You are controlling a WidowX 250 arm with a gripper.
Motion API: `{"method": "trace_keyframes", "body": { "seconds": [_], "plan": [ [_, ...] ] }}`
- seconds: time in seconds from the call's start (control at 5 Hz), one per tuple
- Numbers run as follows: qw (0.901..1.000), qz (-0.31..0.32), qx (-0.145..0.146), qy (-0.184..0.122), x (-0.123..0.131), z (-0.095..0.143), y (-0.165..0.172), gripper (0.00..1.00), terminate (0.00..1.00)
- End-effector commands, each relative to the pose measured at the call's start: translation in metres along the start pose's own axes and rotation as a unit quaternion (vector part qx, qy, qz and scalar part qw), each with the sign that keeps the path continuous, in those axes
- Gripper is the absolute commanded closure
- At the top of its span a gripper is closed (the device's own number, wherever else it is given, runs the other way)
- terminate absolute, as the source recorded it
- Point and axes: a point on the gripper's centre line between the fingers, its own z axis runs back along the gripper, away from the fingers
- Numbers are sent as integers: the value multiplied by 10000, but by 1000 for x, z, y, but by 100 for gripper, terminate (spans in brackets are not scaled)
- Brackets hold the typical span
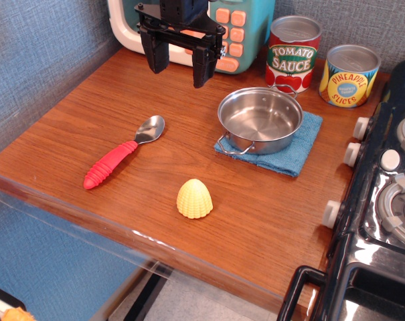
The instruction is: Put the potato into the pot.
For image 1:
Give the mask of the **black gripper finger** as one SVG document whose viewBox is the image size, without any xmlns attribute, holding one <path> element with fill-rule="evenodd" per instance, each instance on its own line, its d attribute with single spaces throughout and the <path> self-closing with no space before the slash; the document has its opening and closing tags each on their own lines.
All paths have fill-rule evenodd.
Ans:
<svg viewBox="0 0 405 321">
<path fill-rule="evenodd" d="M 141 43 L 150 69 L 161 73 L 169 65 L 169 44 L 158 38 L 155 31 L 140 27 Z"/>
<path fill-rule="evenodd" d="M 214 45 L 210 47 L 197 46 L 193 49 L 193 86 L 201 88 L 214 76 L 218 60 L 218 51 Z"/>
</svg>

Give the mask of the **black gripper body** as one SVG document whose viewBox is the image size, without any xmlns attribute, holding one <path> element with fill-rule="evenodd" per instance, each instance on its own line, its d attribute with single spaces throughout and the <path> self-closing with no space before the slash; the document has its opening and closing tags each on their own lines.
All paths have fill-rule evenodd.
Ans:
<svg viewBox="0 0 405 321">
<path fill-rule="evenodd" d="M 208 15 L 207 1 L 160 1 L 138 3 L 140 27 L 155 31 L 158 38 L 185 49 L 214 45 L 218 59 L 224 55 L 222 38 L 226 30 Z"/>
</svg>

